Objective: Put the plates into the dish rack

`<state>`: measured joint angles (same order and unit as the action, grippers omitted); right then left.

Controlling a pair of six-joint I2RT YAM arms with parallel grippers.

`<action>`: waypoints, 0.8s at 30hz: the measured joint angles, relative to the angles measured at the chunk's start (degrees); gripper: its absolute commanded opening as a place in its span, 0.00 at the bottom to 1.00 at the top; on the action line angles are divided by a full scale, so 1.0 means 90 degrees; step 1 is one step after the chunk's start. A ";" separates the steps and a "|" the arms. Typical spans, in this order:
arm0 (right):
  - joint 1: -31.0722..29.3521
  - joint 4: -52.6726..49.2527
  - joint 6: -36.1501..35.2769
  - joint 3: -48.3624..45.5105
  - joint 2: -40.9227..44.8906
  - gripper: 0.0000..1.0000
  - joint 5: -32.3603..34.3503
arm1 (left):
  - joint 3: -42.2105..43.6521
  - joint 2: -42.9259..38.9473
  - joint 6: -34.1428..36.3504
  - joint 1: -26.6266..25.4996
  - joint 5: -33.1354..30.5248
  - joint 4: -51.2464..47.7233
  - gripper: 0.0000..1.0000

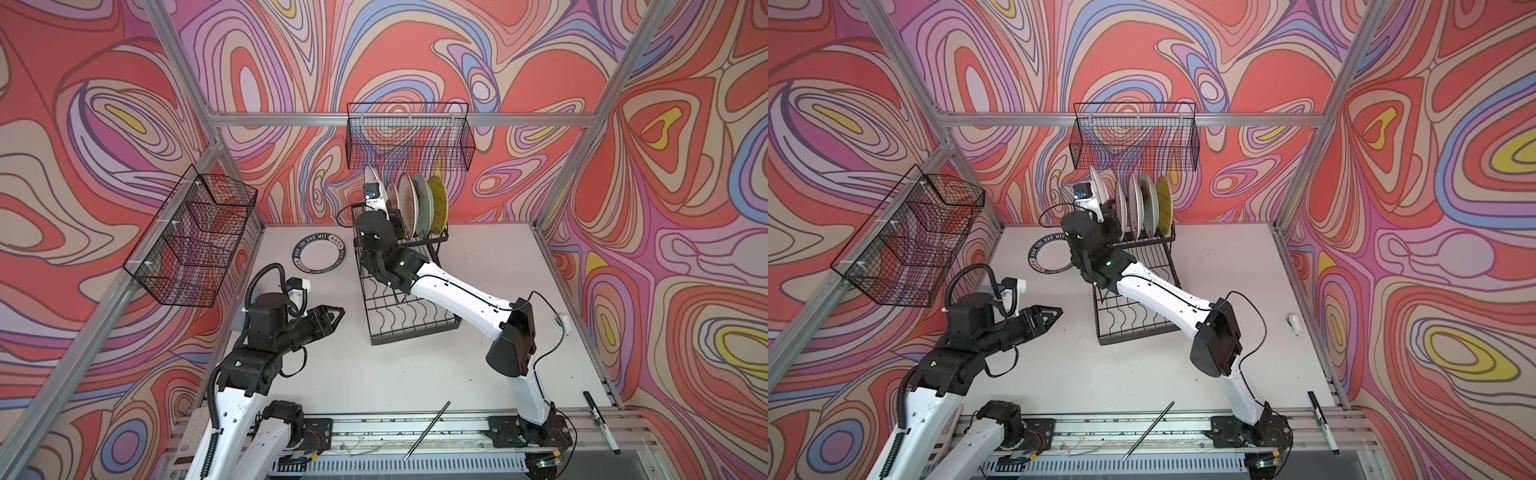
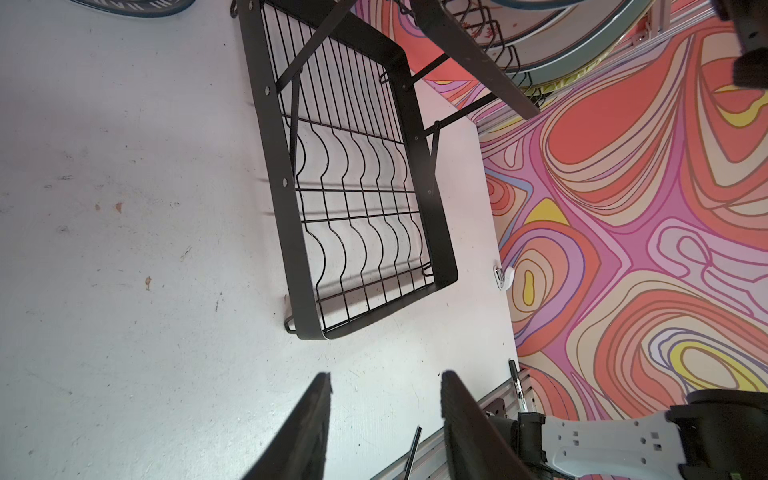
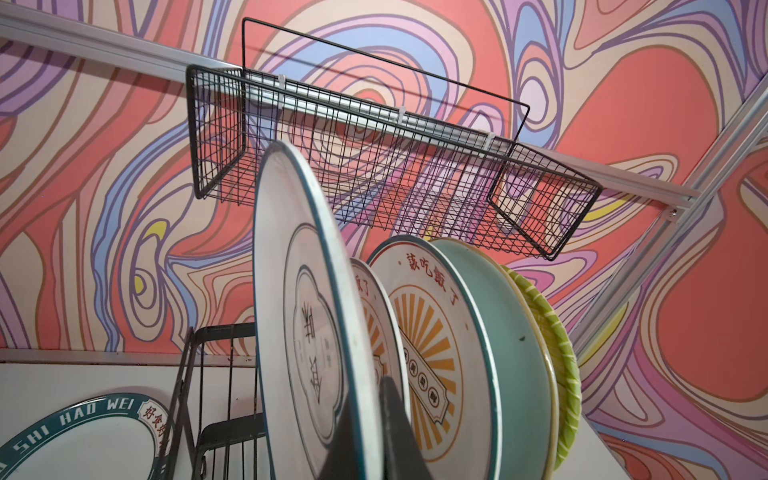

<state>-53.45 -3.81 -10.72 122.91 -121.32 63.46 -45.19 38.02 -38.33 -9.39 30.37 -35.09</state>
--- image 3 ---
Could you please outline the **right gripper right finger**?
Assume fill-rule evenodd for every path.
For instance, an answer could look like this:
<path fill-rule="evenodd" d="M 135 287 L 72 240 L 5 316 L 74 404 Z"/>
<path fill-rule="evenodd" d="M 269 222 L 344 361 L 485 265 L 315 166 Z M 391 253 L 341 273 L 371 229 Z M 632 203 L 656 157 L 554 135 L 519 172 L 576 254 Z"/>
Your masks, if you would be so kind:
<path fill-rule="evenodd" d="M 389 376 L 380 380 L 379 403 L 383 429 L 384 478 L 431 479 L 396 383 Z"/>

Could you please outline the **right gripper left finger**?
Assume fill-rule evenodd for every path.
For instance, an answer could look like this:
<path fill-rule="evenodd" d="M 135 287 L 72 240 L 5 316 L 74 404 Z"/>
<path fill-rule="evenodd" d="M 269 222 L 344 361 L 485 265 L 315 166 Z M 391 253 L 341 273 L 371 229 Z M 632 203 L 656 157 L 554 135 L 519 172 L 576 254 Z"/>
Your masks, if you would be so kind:
<path fill-rule="evenodd" d="M 353 441 L 352 415 L 349 402 L 346 401 L 318 479 L 355 480 L 358 475 L 358 458 Z"/>

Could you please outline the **white plate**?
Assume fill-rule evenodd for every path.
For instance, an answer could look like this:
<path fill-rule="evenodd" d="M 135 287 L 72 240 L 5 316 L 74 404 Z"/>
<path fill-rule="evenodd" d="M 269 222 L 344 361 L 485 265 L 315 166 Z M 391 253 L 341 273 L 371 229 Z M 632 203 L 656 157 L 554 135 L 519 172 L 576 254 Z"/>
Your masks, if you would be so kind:
<path fill-rule="evenodd" d="M 269 457 L 279 479 L 317 479 L 349 402 L 357 479 L 384 473 L 378 388 L 350 258 L 308 161 L 285 141 L 260 164 L 253 272 Z"/>

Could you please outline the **pale green flower plate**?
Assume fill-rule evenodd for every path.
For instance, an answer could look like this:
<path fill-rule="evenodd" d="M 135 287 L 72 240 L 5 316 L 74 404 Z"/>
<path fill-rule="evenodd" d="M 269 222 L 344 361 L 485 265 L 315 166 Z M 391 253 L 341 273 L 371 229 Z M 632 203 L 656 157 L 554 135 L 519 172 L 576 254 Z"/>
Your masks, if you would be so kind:
<path fill-rule="evenodd" d="M 502 479 L 549 479 L 558 408 L 554 372 L 520 289 L 502 266 L 455 239 L 432 244 L 457 268 L 479 308 L 500 383 Z"/>

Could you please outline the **yellow striped plate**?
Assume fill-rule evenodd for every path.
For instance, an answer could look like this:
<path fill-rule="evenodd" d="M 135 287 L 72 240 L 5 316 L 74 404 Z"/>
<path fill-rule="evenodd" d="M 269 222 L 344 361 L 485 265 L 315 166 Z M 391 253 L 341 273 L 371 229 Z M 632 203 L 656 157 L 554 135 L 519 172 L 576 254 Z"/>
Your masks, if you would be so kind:
<path fill-rule="evenodd" d="M 582 411 L 579 367 L 568 333 L 545 296 L 523 275 L 505 268 L 521 291 L 543 336 L 550 358 L 558 396 L 557 441 L 554 469 L 566 460 L 575 443 Z"/>

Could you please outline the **black rimmed lettered plate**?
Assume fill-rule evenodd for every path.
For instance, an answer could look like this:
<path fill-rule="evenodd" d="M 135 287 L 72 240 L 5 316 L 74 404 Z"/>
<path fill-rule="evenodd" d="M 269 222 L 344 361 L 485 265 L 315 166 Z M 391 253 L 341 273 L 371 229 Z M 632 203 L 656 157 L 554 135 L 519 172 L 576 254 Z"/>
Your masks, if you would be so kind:
<path fill-rule="evenodd" d="M 33 423 L 1 446 L 3 479 L 157 479 L 172 431 L 151 396 L 112 393 L 81 401 Z"/>

